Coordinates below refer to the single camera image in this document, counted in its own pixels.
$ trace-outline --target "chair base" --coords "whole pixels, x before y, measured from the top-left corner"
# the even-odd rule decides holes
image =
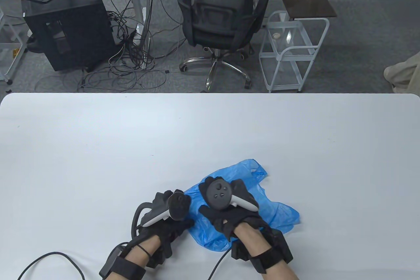
[[[238,72],[239,74],[241,74],[244,78],[245,78],[245,88],[246,89],[250,89],[251,88],[251,79],[248,76],[248,74],[246,74],[246,72],[240,68],[237,65],[233,65],[230,64],[226,61],[223,60],[224,57],[230,55],[230,53],[222,53],[222,51],[220,49],[211,49],[208,47],[204,48],[204,51],[206,52],[211,52],[212,55],[209,57],[195,57],[195,58],[188,58],[187,60],[183,61],[180,65],[179,65],[179,69],[181,72],[185,72],[188,70],[188,67],[192,64],[196,64],[199,62],[206,62],[206,61],[210,61],[212,63],[211,68],[210,68],[210,72],[207,76],[207,80],[206,80],[206,84],[205,84],[205,88],[207,91],[210,91],[210,87],[214,81],[214,78],[216,76],[216,70],[218,68],[219,65],[224,65],[232,70],[235,70],[236,72]]]

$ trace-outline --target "hand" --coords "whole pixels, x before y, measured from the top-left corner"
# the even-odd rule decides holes
[[[164,193],[164,198],[172,196],[172,191],[167,190]],[[175,221],[171,217],[166,220],[160,220],[148,227],[137,226],[133,232],[133,238],[136,237],[141,241],[150,239],[154,235],[159,237],[163,253],[166,258],[172,256],[171,243],[180,236],[186,229],[191,228],[194,225],[194,220],[187,219],[183,221]]]
[[[222,179],[222,177],[207,177],[204,183],[198,185],[198,189],[207,204],[209,204],[206,196],[207,188],[213,181],[218,179]],[[267,225],[259,215],[258,211],[250,211],[240,206],[235,207],[230,205],[224,210],[215,210],[206,205],[202,205],[198,211],[210,221],[216,231],[224,234],[228,241],[230,241],[231,237],[236,237],[234,229],[242,222],[246,222],[254,228]]]

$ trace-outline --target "forearm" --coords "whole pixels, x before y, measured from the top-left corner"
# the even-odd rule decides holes
[[[160,247],[160,240],[159,237],[156,235],[149,238],[148,240],[142,242],[140,244],[141,247],[143,247],[150,255],[153,255],[155,251]],[[149,256],[142,250],[140,247],[135,246],[133,249],[128,253],[128,255],[125,257],[126,260],[131,261],[143,268],[147,265],[149,262]],[[112,272],[106,280],[127,280],[123,276],[116,274]]]
[[[253,257],[271,248],[271,245],[265,240],[261,232],[247,223],[240,223],[234,233]],[[299,280],[284,260],[268,268],[266,272],[266,274],[262,275],[264,280]]]

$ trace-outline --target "computer case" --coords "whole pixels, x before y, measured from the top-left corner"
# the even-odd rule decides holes
[[[22,0],[22,11],[55,71],[90,71],[119,50],[102,0]]]

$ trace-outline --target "white metal cart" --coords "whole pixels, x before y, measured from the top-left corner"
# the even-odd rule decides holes
[[[317,44],[311,42],[302,21],[325,22]],[[269,16],[259,54],[269,93],[302,90],[329,27],[330,21],[324,17],[289,21],[286,11],[275,11]]]
[[[20,58],[26,49],[26,43],[23,42],[19,33],[15,30],[12,23],[9,22],[7,16],[3,13],[0,7],[0,32],[7,25],[12,31],[10,42],[0,43],[0,81],[6,81],[8,85],[12,84],[10,73],[15,70]],[[18,53],[13,56],[13,50],[19,49]],[[2,73],[2,68],[6,64],[6,71]]]

